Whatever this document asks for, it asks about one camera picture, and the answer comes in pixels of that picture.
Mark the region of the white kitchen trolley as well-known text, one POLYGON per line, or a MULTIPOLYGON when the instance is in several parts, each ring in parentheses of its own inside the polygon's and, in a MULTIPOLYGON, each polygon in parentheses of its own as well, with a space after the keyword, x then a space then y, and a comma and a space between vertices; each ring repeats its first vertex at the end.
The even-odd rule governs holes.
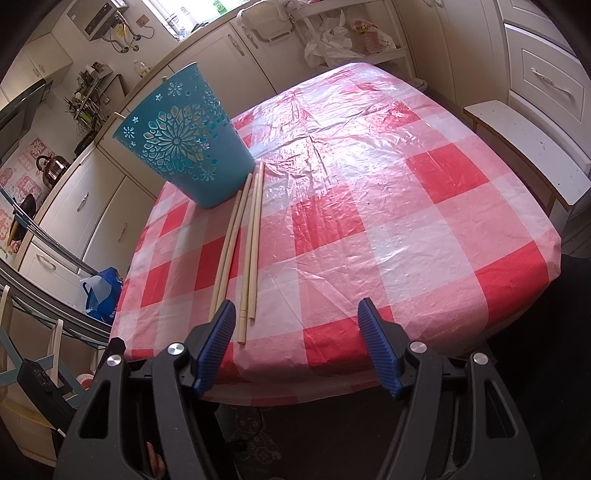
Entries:
POLYGON ((427 90, 392 1, 288 1, 287 10, 312 69, 365 62, 427 90))

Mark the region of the blue plastic bag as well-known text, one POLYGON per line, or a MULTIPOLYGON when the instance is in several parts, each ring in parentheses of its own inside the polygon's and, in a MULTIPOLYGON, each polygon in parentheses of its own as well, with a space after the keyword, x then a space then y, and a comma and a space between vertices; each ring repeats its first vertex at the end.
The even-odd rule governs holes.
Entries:
POLYGON ((97 275, 82 279, 80 285, 84 294, 85 313, 111 326, 123 286, 118 271, 108 267, 97 275))

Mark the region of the red white checkered tablecloth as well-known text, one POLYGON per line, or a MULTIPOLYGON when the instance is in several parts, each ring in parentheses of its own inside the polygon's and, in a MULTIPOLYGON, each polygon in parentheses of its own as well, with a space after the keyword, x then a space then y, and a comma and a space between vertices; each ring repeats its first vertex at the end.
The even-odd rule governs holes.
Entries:
POLYGON ((235 118, 263 162, 256 319, 208 399, 276 406, 377 384, 356 307, 448 355, 529 308, 561 241, 526 187, 459 119, 351 64, 235 118))

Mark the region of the steel kettle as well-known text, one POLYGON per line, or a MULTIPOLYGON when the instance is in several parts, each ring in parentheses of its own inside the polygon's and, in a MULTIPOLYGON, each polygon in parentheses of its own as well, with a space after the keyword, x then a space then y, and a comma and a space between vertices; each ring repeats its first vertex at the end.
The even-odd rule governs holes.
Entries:
POLYGON ((36 159, 36 166, 42 173, 44 185, 51 190, 65 174, 70 163, 59 155, 41 155, 36 159))

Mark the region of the white bench seat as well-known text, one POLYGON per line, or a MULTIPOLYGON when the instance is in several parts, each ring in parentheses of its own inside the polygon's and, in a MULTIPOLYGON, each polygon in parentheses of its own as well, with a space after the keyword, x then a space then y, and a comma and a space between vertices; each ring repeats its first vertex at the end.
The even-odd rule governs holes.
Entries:
POLYGON ((544 184, 548 197, 534 198, 545 213, 549 214, 555 203, 565 211, 590 205, 590 179, 554 140, 523 115, 497 100, 466 106, 463 113, 474 130, 489 132, 544 184))

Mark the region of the teal perforated plastic basket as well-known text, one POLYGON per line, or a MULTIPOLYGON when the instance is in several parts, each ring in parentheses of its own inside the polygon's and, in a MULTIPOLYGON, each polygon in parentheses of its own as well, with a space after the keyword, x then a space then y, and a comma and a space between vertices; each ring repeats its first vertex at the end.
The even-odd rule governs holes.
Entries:
POLYGON ((113 138, 204 209, 242 190, 256 166, 196 63, 149 93, 113 138))

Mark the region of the range hood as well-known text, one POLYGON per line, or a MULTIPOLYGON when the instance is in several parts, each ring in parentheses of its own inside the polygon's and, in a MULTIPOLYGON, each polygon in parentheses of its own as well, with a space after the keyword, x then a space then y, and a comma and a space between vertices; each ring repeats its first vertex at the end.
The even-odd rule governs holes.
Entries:
POLYGON ((52 81, 41 79, 11 100, 2 110, 0 118, 1 164, 17 149, 20 140, 33 123, 39 105, 46 99, 52 81))

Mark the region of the wall spice rack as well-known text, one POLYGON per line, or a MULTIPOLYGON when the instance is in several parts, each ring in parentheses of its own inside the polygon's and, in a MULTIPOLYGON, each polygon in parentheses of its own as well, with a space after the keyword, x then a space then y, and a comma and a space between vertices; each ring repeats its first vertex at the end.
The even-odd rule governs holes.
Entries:
POLYGON ((120 73, 100 62, 86 65, 78 73, 73 95, 64 98, 77 135, 82 137, 91 131, 98 132, 125 95, 126 87, 120 73))

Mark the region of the wall water heater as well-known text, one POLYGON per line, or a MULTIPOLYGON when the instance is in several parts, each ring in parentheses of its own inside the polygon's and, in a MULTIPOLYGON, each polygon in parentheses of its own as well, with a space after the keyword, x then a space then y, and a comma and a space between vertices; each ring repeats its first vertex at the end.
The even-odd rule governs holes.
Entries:
POLYGON ((93 41, 116 23, 118 13, 127 9, 128 4, 123 0, 77 0, 66 15, 88 41, 93 41))

